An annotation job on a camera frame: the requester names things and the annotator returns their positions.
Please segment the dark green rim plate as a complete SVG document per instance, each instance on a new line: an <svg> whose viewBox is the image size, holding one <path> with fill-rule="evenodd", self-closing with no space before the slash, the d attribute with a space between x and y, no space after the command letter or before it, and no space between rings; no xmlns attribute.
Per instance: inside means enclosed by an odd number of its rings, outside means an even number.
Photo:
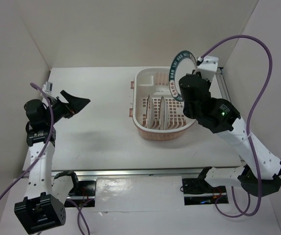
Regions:
<svg viewBox="0 0 281 235"><path fill-rule="evenodd" d="M183 102L179 80L187 74L191 74L196 67L195 56L188 50L179 52L173 59L169 70L169 90L176 101Z"/></svg>

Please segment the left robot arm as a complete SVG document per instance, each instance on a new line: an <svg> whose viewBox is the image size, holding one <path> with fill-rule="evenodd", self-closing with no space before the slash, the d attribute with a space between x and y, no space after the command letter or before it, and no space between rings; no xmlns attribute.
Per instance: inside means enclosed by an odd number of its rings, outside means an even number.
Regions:
<svg viewBox="0 0 281 235"><path fill-rule="evenodd" d="M24 105L28 118L26 142L32 168L24 199L15 204L14 213L29 235L64 225L66 198L80 190L74 171L51 174L56 139L56 131L51 125L79 113L90 100L65 91L61 91L61 95L66 102L50 96L48 104L33 99Z"/></svg>

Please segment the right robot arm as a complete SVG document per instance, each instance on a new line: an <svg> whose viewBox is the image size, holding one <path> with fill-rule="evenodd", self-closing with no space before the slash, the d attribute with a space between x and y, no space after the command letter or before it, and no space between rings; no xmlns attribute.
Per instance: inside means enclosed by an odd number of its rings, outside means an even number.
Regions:
<svg viewBox="0 0 281 235"><path fill-rule="evenodd" d="M210 82L199 73L187 74L179 80L184 100L183 113L199 125L227 142L245 161L244 166L205 167L197 186L203 192L213 187L241 187L253 196L267 196L281 187L281 159L272 154L252 133L238 110L226 99L214 98Z"/></svg>

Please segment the red characters plate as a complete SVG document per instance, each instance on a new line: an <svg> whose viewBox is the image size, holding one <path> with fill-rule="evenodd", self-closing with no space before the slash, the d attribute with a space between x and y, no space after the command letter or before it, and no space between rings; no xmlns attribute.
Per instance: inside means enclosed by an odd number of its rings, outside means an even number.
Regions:
<svg viewBox="0 0 281 235"><path fill-rule="evenodd" d="M160 130L167 130L168 119L169 119L169 109L168 109L167 100L165 99L164 96L162 96L159 105Z"/></svg>

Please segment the aluminium rail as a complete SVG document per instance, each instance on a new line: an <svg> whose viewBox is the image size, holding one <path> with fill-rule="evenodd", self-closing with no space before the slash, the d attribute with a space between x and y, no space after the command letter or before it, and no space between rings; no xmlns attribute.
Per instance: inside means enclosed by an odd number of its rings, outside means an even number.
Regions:
<svg viewBox="0 0 281 235"><path fill-rule="evenodd" d="M121 169L121 170L75 170L80 180L97 178L188 176L197 177L203 168Z"/></svg>
<svg viewBox="0 0 281 235"><path fill-rule="evenodd" d="M222 98L235 105L235 103L231 100L231 96L223 76L223 67L218 67L215 75Z"/></svg>

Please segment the right side aluminium rail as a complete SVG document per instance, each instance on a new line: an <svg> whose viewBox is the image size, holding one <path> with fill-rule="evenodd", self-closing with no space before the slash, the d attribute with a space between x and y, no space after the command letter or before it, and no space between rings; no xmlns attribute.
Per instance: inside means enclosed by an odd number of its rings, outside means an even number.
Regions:
<svg viewBox="0 0 281 235"><path fill-rule="evenodd" d="M223 67L218 67L215 75L222 98L235 105L235 103L231 100L231 96L223 76Z"/></svg>

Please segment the orange sunburst plate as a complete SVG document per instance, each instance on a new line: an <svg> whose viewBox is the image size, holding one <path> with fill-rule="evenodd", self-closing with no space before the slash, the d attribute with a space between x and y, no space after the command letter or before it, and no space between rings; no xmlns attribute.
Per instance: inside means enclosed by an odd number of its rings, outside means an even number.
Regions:
<svg viewBox="0 0 281 235"><path fill-rule="evenodd" d="M151 96L148 95L147 105L146 105L146 125L145 125L146 128L148 128L148 129L152 128L153 118L154 118L153 101L152 101Z"/></svg>

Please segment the pink white dish rack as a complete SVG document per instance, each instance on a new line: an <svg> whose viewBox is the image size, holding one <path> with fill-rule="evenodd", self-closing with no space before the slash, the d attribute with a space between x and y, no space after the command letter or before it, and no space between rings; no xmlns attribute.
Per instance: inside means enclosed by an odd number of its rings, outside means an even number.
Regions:
<svg viewBox="0 0 281 235"><path fill-rule="evenodd" d="M194 123L183 114L183 103L169 90L169 70L141 70L131 82L133 103L129 110L139 135L149 141L170 141L182 136Z"/></svg>

